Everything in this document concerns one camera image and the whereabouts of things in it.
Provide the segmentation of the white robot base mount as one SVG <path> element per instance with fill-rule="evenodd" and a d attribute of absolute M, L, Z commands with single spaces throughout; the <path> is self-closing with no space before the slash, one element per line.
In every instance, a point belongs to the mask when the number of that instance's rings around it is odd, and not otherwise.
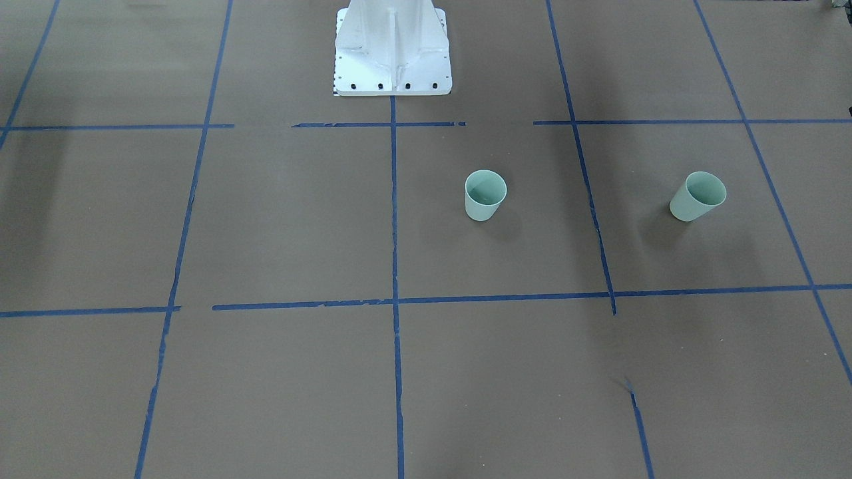
<path fill-rule="evenodd" d="M 447 16 L 432 1 L 351 1 L 335 18 L 333 93 L 447 95 Z"/>

